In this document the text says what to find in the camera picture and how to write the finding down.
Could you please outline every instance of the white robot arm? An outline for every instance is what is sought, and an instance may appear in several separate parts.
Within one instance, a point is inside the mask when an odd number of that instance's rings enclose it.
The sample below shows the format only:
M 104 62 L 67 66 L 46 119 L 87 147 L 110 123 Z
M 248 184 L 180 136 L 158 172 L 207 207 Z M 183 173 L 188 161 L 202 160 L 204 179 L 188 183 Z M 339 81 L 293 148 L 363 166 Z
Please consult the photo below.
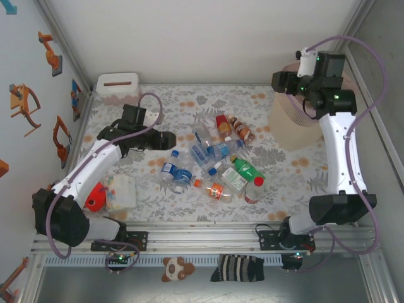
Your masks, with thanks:
M 348 173 L 345 140 L 357 108 L 354 92 L 341 89 L 345 55 L 304 48 L 296 52 L 296 57 L 300 60 L 298 72 L 273 74 L 272 87 L 276 92 L 302 95 L 315 108 L 315 119 L 319 120 L 326 143 L 328 194 L 312 197 L 308 210 L 283 221 L 280 242 L 284 247 L 294 246 L 296 235 L 305 235 L 319 225 L 356 222 L 367 213 Z M 367 194 L 360 171 L 355 130 L 349 139 L 356 185 L 375 207 L 376 196 Z
M 107 169 L 125 156 L 129 149 L 168 150 L 175 147 L 175 134 L 148 128 L 157 123 L 157 118 L 157 114 L 147 114 L 146 109 L 125 104 L 122 118 L 100 132 L 92 149 L 68 176 L 50 191 L 40 189 L 32 196 L 37 231 L 47 235 L 48 211 L 54 203 L 50 216 L 53 239 L 73 247 L 83 240 L 125 241 L 124 223 L 83 211 L 82 208 Z

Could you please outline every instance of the teddy bear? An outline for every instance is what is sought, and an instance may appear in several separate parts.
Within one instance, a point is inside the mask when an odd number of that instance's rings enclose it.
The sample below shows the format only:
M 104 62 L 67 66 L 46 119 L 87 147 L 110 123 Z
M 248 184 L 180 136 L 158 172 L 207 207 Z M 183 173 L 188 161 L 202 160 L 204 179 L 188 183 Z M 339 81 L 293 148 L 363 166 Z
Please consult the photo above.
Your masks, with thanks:
M 163 282 L 183 280 L 195 271 L 195 266 L 192 263 L 185 263 L 182 257 L 164 258 L 163 264 L 165 265 Z

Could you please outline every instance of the sock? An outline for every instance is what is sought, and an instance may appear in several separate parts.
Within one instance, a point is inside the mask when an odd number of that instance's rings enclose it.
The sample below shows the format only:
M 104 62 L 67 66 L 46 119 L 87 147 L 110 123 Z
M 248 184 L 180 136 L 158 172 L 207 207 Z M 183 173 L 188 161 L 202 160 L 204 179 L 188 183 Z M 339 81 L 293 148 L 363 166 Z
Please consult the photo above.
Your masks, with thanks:
M 264 280 L 264 259 L 253 256 L 221 254 L 219 265 L 210 278 L 211 282 Z

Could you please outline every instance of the green soda bottle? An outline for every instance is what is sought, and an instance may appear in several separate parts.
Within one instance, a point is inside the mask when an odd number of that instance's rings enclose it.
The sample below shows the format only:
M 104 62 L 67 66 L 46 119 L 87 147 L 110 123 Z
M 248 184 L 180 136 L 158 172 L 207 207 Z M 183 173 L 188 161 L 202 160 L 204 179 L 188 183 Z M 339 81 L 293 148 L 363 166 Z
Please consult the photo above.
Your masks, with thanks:
M 236 171 L 248 182 L 253 181 L 256 177 L 265 179 L 265 176 L 247 161 L 238 159 L 235 155 L 230 157 L 230 161 L 234 163 Z

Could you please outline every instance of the plastic bottle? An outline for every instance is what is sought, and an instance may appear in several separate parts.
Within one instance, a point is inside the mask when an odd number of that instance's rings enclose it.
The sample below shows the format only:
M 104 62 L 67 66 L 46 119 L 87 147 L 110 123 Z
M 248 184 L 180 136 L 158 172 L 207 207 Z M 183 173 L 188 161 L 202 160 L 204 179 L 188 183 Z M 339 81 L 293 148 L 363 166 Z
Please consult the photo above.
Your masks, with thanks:
M 230 127 L 229 121 L 225 115 L 216 116 L 216 125 L 219 130 L 219 137 L 223 138 L 225 141 L 230 141 L 232 138 L 232 128 Z
M 221 161 L 228 155 L 233 155 L 239 149 L 243 148 L 244 142 L 242 140 L 231 140 L 217 145 L 209 146 L 208 153 L 215 161 Z
M 262 177 L 265 179 L 265 176 L 247 161 L 238 159 L 234 155 L 230 157 L 230 161 L 234 163 L 235 170 L 248 182 L 253 181 L 255 177 Z
M 197 120 L 192 125 L 192 132 L 195 134 L 196 139 L 202 143 L 205 148 L 213 145 L 213 139 L 210 136 L 209 130 L 203 124 L 203 122 Z
M 216 163 L 215 168 L 219 178 L 236 194 L 243 193 L 246 190 L 247 180 L 241 177 L 233 167 L 224 165 L 221 162 Z
M 226 186 L 221 184 L 206 180 L 196 180 L 194 186 L 200 188 L 202 193 L 207 194 L 213 199 L 220 200 L 224 203 L 230 203 L 232 201 L 233 194 Z
M 230 124 L 233 125 L 234 132 L 239 135 L 240 139 L 244 141 L 245 144 L 250 144 L 255 139 L 255 134 L 244 123 L 237 120 L 234 116 L 229 116 Z
M 181 156 L 177 170 L 174 173 L 174 192 L 176 194 L 182 194 L 188 185 L 190 185 L 192 178 L 192 166 L 189 155 L 182 154 Z
M 244 199 L 249 204 L 255 204 L 264 195 L 264 179 L 262 177 L 256 177 L 254 182 L 250 182 L 246 187 L 246 196 Z
M 215 163 L 213 159 L 209 156 L 208 151 L 202 145 L 202 143 L 199 142 L 191 143 L 191 146 L 189 147 L 189 152 L 195 158 L 196 163 L 198 163 L 198 165 L 204 171 L 208 172 L 209 175 L 216 174 L 216 169 L 214 168 Z
M 173 150 L 171 152 L 170 157 L 167 159 L 167 162 L 164 163 L 158 175 L 159 183 L 172 182 L 172 180 L 174 179 L 174 173 L 177 170 L 178 166 L 178 156 L 179 152 L 177 150 Z

